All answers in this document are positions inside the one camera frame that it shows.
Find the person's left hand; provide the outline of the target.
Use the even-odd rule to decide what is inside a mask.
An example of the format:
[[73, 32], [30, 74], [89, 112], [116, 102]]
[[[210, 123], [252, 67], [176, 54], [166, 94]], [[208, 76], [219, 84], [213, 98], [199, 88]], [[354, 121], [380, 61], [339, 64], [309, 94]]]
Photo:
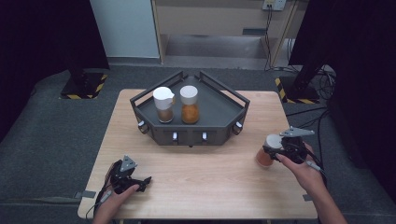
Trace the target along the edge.
[[106, 193], [110, 191], [112, 193], [99, 205], [93, 219], [112, 219], [119, 212], [121, 206], [135, 193], [138, 187], [138, 185], [133, 185], [121, 194], [114, 193], [112, 188], [108, 188]]

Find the white wall power outlet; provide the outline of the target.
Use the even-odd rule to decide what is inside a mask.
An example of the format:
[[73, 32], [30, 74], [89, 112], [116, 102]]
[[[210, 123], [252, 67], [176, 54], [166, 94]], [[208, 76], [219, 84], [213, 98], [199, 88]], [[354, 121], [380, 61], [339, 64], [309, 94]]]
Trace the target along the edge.
[[263, 0], [263, 10], [282, 11], [287, 3], [287, 0]]

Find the black stand with striped base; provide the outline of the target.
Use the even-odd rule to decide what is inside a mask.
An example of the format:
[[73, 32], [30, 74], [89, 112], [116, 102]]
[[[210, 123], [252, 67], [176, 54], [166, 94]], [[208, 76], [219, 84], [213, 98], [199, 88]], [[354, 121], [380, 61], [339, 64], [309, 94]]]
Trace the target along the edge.
[[310, 85], [312, 78], [318, 73], [320, 62], [310, 57], [303, 65], [296, 77], [279, 77], [276, 85], [280, 88], [279, 94], [283, 102], [289, 103], [317, 103], [319, 96]]
[[100, 72], [87, 72], [73, 59], [65, 64], [70, 78], [61, 91], [63, 99], [94, 99], [103, 88], [107, 75]]

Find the person's right hand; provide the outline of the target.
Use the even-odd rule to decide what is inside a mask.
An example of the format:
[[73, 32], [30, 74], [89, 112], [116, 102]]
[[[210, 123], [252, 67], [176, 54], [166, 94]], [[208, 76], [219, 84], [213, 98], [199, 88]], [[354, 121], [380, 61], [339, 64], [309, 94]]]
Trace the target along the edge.
[[284, 155], [276, 153], [276, 157], [295, 175], [300, 186], [312, 198], [318, 198], [328, 194], [324, 185], [321, 172], [310, 167], [306, 162], [297, 164]]

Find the black curtain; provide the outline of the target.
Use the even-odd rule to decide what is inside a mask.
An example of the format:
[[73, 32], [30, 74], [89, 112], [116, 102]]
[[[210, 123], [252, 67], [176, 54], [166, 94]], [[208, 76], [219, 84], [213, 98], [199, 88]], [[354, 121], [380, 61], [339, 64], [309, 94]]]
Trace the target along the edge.
[[396, 0], [309, 0], [290, 59], [329, 65], [329, 107], [356, 166], [396, 201]]
[[0, 0], [0, 142], [38, 81], [108, 67], [90, 0]]

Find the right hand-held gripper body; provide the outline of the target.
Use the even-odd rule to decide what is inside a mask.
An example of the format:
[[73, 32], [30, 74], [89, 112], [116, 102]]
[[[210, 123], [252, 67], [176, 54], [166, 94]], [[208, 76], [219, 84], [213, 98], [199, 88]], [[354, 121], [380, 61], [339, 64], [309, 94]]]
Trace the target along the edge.
[[313, 135], [315, 132], [290, 126], [281, 132], [282, 153], [295, 163], [303, 163], [308, 155], [303, 136]]

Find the dark grey corner rack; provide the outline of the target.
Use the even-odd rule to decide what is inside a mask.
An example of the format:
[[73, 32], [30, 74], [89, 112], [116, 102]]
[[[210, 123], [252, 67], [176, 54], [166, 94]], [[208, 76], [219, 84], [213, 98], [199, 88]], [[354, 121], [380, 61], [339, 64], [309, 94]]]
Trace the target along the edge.
[[[199, 119], [185, 124], [181, 119], [182, 103], [179, 91], [192, 85], [198, 89]], [[168, 123], [158, 119], [153, 91], [167, 87], [175, 94], [174, 118]], [[205, 72], [188, 75], [182, 71], [156, 83], [130, 99], [137, 126], [161, 146], [219, 146], [232, 134], [243, 130], [249, 99], [230, 89]]]

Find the white panel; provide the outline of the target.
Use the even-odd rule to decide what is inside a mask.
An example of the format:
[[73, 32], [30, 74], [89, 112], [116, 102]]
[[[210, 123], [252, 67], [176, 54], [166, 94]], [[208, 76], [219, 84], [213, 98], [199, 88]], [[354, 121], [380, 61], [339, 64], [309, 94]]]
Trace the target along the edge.
[[160, 57], [151, 0], [90, 2], [107, 57]]

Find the red-orange spice jar white cap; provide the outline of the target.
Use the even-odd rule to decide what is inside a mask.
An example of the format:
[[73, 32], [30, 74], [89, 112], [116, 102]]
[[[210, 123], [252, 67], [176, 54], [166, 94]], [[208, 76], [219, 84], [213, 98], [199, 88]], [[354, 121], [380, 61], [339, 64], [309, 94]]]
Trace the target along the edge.
[[266, 149], [281, 149], [281, 139], [282, 137], [278, 134], [269, 134], [266, 136], [262, 147], [256, 154], [256, 162], [261, 167], [269, 167], [273, 164], [273, 160], [270, 155], [265, 152]]

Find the yellow-orange spice jar white cap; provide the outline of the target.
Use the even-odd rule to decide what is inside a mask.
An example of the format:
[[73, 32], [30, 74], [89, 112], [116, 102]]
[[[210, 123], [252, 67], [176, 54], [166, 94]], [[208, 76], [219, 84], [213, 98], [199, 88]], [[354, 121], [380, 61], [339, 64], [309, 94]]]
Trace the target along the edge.
[[184, 123], [193, 124], [199, 119], [198, 90], [192, 86], [187, 85], [180, 89], [181, 118]]

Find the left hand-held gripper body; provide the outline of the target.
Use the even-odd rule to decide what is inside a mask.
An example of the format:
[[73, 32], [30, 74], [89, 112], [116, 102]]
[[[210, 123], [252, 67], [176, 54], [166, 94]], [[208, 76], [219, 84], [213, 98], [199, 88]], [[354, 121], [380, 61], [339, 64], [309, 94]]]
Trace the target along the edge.
[[132, 178], [137, 164], [127, 155], [114, 163], [110, 170], [110, 184], [116, 193], [123, 193], [133, 185], [140, 185], [139, 180]]

